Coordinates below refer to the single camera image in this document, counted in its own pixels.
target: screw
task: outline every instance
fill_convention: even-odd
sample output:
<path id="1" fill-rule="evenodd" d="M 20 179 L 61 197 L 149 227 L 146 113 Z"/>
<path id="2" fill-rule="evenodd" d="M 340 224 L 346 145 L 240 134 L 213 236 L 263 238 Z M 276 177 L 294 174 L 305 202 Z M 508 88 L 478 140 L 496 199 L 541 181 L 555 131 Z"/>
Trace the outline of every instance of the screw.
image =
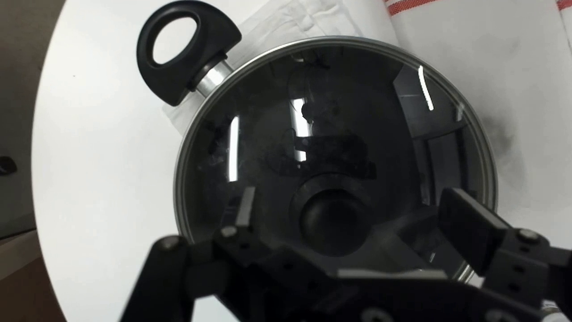
<path id="1" fill-rule="evenodd" d="M 537 234 L 535 231 L 530 231 L 530 229 L 521 229 L 519 238 L 526 243 L 539 243 L 541 242 L 541 234 Z"/>
<path id="2" fill-rule="evenodd" d="M 485 313 L 485 320 L 487 322 L 519 322 L 519 319 L 516 319 L 516 315 L 503 311 L 503 310 L 489 310 Z"/>
<path id="3" fill-rule="evenodd" d="M 167 236 L 162 240 L 162 247 L 163 247 L 163 251 L 172 251 L 179 245 L 179 242 L 181 240 L 178 236 Z"/>
<path id="4" fill-rule="evenodd" d="M 233 225 L 228 225 L 228 227 L 224 227 L 224 229 L 221 229 L 221 234 L 224 236 L 224 238 L 235 238 L 237 236 L 237 227 L 233 227 Z"/>
<path id="5" fill-rule="evenodd" d="M 380 308 L 364 310 L 362 320 L 364 322 L 394 322 L 392 315 Z"/>
<path id="6" fill-rule="evenodd" d="M 0 156 L 0 175 L 11 175 L 19 170 L 15 159 Z"/>

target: paper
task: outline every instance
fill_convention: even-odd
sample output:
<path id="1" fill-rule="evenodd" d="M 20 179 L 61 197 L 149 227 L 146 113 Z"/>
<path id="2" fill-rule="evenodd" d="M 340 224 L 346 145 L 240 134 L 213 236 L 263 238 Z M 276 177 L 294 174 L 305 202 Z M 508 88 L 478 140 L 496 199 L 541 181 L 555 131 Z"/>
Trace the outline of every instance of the paper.
<path id="1" fill-rule="evenodd" d="M 435 0 L 392 16 L 399 43 L 473 104 L 499 213 L 572 247 L 572 56 L 555 2 Z"/>

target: black handle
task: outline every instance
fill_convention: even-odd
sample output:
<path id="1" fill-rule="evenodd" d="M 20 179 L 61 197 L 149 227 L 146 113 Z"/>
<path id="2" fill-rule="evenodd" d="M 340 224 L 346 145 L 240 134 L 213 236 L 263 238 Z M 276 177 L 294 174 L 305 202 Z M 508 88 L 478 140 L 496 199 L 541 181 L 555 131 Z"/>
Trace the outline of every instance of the black handle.
<path id="1" fill-rule="evenodd" d="M 194 18 L 197 31 L 185 50 L 165 64 L 154 59 L 154 45 L 163 27 L 179 18 Z M 238 27 L 222 11 L 204 2 L 172 2 L 156 11 L 140 34 L 138 64 L 147 86 L 165 102 L 179 106 L 188 91 L 242 39 Z"/>

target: glass lid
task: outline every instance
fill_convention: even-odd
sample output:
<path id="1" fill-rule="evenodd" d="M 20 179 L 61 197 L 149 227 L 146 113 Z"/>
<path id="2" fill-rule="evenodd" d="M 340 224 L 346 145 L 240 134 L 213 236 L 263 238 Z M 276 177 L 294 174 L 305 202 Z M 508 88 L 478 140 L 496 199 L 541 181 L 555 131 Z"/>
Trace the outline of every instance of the glass lid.
<path id="1" fill-rule="evenodd" d="M 196 242 L 249 225 L 326 270 L 465 263 L 437 225 L 444 188 L 494 208 L 492 158 L 469 104 L 381 43 L 321 39 L 238 70 L 199 113 L 178 174 Z"/>

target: pot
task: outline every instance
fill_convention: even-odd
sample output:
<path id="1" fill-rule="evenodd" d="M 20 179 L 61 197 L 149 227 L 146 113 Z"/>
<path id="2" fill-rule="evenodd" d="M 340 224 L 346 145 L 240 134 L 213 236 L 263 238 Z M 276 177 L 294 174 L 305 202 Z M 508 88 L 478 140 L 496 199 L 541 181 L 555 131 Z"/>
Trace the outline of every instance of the pot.
<path id="1" fill-rule="evenodd" d="M 165 25 L 194 18 L 187 48 L 153 57 Z M 247 225 L 328 272 L 471 270 L 437 224 L 444 188 L 496 208 L 490 149 L 469 102 L 437 70 L 365 38 L 305 39 L 238 70 L 242 39 L 217 7 L 174 2 L 138 43 L 149 88 L 178 106 L 204 95 L 185 140 L 176 204 L 183 234 L 213 238 Z"/>

